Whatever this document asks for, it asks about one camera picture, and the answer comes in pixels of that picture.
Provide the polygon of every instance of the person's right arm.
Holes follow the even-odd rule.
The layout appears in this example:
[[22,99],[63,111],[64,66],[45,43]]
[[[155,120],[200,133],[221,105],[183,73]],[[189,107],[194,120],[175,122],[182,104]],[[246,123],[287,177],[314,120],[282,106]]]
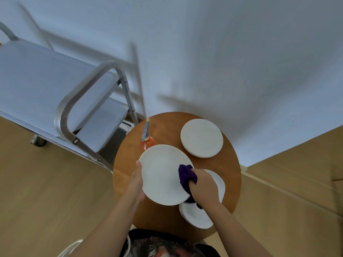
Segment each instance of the person's right arm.
[[192,170],[198,177],[197,184],[189,182],[192,196],[212,220],[227,254],[230,257],[272,257],[220,203],[218,187],[212,176],[202,169]]

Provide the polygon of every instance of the plate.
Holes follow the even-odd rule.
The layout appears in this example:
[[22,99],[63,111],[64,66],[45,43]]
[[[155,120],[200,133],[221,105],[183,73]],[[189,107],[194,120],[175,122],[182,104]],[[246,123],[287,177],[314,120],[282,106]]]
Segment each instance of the plate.
[[[219,194],[219,201],[223,201],[224,193],[225,193],[225,183],[221,179],[221,177],[210,170],[205,170],[210,173],[218,186],[218,194]],[[205,210],[200,209],[197,207],[196,203],[181,203],[179,205],[179,210],[183,218],[194,225],[195,227],[201,229],[208,229],[213,225],[213,222],[206,214]]]
[[180,184],[178,169],[180,164],[193,164],[178,148],[155,145],[144,151],[139,161],[142,164],[143,192],[152,201],[174,206],[189,198]]
[[212,122],[205,119],[193,119],[182,127],[181,142],[192,155],[210,158],[222,149],[223,134]]

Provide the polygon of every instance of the person's left hand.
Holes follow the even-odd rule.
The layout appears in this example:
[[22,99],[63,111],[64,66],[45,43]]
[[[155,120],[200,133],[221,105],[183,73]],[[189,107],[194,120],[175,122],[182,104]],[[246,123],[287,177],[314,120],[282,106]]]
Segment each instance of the person's left hand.
[[142,188],[143,188],[142,164],[139,161],[136,161],[136,170],[131,176],[129,185],[125,193],[133,197],[133,199],[137,200],[137,203],[140,204],[145,198],[145,194],[142,191]]

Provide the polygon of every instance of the hand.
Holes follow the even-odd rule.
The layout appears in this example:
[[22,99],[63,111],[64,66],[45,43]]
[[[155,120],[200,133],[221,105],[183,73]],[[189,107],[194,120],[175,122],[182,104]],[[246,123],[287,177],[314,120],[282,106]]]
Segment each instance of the hand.
[[196,184],[193,181],[189,181],[189,188],[195,202],[198,203],[205,211],[214,204],[220,203],[218,186],[211,174],[203,169],[193,168],[192,171],[198,178]]
[[138,204],[140,204],[145,198],[145,194],[142,191],[143,188],[143,178],[142,178],[142,164],[136,161],[136,170],[132,174],[129,181],[129,185],[126,189],[125,194],[132,197]]

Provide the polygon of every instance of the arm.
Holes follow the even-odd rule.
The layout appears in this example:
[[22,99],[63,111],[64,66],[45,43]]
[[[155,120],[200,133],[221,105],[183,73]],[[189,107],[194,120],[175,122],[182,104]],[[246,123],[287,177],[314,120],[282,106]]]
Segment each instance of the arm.
[[198,177],[198,181],[197,184],[189,182],[192,196],[212,220],[227,254],[232,257],[272,257],[220,203],[218,187],[212,176],[201,169],[193,169],[193,171]]
[[129,233],[136,209],[145,197],[142,187],[142,166],[137,161],[137,169],[119,202],[70,256],[118,257]]

